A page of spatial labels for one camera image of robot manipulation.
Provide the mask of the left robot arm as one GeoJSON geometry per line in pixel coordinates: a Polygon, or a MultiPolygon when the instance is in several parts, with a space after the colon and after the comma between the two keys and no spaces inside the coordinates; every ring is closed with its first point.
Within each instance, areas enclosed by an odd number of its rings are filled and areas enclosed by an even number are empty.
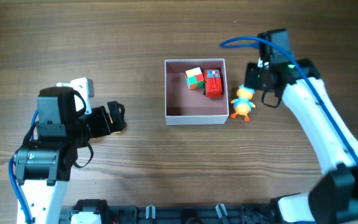
{"type": "Polygon", "coordinates": [[[58,223],[71,168],[78,150],[90,139],[119,133],[125,128],[124,105],[76,109],[82,96],[72,87],[44,88],[37,97],[38,121],[33,121],[22,145],[9,161],[9,178],[18,199],[18,223],[58,223]]]}

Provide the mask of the yellow round fan wheel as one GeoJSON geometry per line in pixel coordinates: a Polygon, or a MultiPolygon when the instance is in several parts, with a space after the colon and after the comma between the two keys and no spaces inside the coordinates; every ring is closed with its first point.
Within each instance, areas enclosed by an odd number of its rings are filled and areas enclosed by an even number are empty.
{"type": "Polygon", "coordinates": [[[116,131],[114,134],[124,134],[127,131],[127,123],[124,123],[124,129],[121,131],[116,131]]]}

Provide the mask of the red toy truck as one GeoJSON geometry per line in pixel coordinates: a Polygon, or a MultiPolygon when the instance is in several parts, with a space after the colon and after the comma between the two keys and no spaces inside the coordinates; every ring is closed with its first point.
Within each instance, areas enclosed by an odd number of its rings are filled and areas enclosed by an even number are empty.
{"type": "Polygon", "coordinates": [[[203,72],[204,95],[208,98],[220,98],[223,95],[221,73],[216,69],[208,69],[203,72]]]}

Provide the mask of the yellow duck toy blue hat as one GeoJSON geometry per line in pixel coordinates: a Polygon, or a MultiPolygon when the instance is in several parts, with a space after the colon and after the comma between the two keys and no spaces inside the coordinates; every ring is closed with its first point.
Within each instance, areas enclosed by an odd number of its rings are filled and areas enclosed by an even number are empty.
{"type": "Polygon", "coordinates": [[[254,94],[254,89],[245,87],[244,85],[239,86],[236,92],[237,98],[230,102],[234,108],[234,112],[230,115],[232,119],[235,119],[237,115],[241,115],[244,116],[244,121],[250,121],[248,114],[255,108],[255,104],[251,102],[254,94]]]}

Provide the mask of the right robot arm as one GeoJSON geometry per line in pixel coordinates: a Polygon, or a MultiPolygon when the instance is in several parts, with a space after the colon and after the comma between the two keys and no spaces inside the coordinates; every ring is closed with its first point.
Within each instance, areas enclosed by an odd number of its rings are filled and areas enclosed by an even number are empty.
{"type": "Polygon", "coordinates": [[[302,77],[290,62],[248,63],[244,84],[272,91],[301,124],[319,160],[322,178],[307,193],[271,201],[271,222],[342,223],[358,219],[358,167],[338,135],[342,131],[358,157],[358,141],[337,113],[321,75],[311,60],[298,61],[302,77]]]}

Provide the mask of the colourful puzzle cube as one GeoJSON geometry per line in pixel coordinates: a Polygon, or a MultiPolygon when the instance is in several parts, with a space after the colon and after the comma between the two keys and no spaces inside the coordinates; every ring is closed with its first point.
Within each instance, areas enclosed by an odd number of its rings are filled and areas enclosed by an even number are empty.
{"type": "Polygon", "coordinates": [[[204,85],[204,77],[200,67],[185,72],[185,80],[189,90],[200,89],[204,85]]]}

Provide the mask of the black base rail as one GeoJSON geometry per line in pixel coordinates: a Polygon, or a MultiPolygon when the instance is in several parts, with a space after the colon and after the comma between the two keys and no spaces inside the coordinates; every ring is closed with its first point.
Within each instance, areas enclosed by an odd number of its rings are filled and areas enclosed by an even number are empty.
{"type": "Polygon", "coordinates": [[[74,223],[81,212],[101,215],[102,223],[175,224],[175,223],[278,223],[277,211],[268,203],[194,207],[109,206],[106,200],[79,200],[72,207],[63,207],[59,223],[74,223]]]}

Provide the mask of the white cardboard box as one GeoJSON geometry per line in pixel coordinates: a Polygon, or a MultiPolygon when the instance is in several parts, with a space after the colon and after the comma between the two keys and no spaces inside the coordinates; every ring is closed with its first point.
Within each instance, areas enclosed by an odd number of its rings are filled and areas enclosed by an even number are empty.
{"type": "Polygon", "coordinates": [[[226,62],[223,58],[171,59],[165,61],[165,119],[168,126],[224,124],[229,117],[226,62]],[[218,69],[223,81],[223,95],[204,96],[202,89],[189,90],[185,72],[199,67],[202,71],[218,69]]]}

